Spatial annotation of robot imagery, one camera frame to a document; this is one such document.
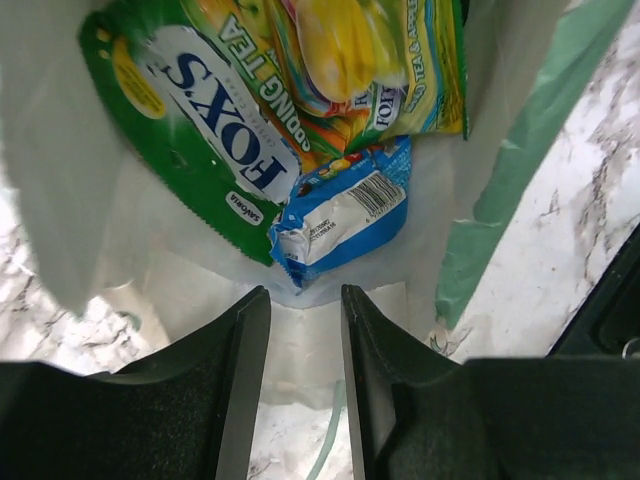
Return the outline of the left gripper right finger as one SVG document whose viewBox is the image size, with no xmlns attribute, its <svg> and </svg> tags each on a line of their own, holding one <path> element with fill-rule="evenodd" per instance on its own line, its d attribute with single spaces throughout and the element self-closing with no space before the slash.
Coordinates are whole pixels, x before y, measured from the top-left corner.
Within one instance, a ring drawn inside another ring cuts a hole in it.
<svg viewBox="0 0 640 480">
<path fill-rule="evenodd" d="M 341 291 L 358 479 L 635 479 L 639 363 L 604 356 L 456 363 Z"/>
</svg>

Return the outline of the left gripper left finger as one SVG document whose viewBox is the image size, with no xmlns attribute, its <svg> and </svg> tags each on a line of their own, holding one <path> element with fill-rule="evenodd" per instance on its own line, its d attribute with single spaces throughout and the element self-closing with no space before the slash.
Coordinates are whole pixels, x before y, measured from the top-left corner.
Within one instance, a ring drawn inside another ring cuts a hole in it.
<svg viewBox="0 0 640 480">
<path fill-rule="evenodd" d="M 1 366 L 5 479 L 243 479 L 271 326 L 258 287 L 123 369 Z"/>
</svg>

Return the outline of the blue m&m snack packet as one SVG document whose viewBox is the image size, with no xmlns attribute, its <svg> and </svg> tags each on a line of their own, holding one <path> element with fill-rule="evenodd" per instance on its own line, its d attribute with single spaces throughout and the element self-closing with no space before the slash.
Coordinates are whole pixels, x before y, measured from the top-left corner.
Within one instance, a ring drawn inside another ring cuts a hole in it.
<svg viewBox="0 0 640 480">
<path fill-rule="evenodd" d="M 404 226 L 411 139 L 398 136 L 301 175 L 269 230 L 296 292 L 391 241 Z"/>
</svg>

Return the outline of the green paper bag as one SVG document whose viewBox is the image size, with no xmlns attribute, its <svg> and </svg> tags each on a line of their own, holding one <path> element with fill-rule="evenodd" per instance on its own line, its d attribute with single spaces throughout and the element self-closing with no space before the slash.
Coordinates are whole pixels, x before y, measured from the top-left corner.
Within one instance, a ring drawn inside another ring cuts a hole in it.
<svg viewBox="0 0 640 480">
<path fill-rule="evenodd" d="M 1 5 L 1 356 L 116 370 L 256 284 L 274 304 L 253 479 L 348 479 L 338 302 L 360 284 L 453 360 L 546 354 L 639 222 L 639 5 L 478 1 L 468 140 L 421 136 L 389 245 L 291 296 L 133 153 L 77 33 L 94 1 Z"/>
</svg>

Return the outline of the green yellow snack packet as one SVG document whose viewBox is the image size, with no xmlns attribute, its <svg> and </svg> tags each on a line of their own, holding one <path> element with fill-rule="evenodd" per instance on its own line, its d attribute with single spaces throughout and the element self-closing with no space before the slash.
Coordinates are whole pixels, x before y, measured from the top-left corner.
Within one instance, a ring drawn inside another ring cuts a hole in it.
<svg viewBox="0 0 640 480">
<path fill-rule="evenodd" d="M 302 170 L 400 135 L 468 134 L 466 1 L 239 1 L 310 150 Z"/>
</svg>

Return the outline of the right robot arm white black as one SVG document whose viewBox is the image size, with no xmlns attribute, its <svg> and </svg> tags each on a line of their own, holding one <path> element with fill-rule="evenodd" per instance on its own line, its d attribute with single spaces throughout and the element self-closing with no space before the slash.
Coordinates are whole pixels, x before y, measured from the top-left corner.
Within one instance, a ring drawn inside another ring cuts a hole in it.
<svg viewBox="0 0 640 480">
<path fill-rule="evenodd" d="M 638 353 L 639 230 L 634 229 L 549 354 L 629 358 Z"/>
</svg>

